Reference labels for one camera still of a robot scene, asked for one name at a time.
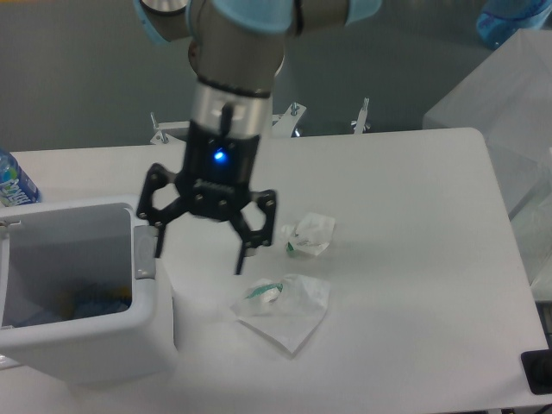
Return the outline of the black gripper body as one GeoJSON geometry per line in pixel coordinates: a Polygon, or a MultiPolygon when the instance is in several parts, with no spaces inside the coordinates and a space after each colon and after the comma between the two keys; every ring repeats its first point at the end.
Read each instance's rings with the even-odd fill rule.
{"type": "Polygon", "coordinates": [[[192,122],[174,184],[183,211],[228,221],[251,201],[249,183],[260,136],[223,136],[192,122]]]}

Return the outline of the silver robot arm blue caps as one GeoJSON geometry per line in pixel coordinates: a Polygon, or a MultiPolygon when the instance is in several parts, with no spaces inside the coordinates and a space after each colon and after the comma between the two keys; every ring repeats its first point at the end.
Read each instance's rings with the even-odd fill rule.
{"type": "Polygon", "coordinates": [[[153,41],[192,40],[197,77],[183,166],[151,165],[137,205],[137,216],[155,229],[156,256],[167,225],[184,214],[229,223],[241,257],[272,244],[277,193],[253,191],[250,182],[285,41],[379,9],[378,1],[135,2],[153,41]]]}

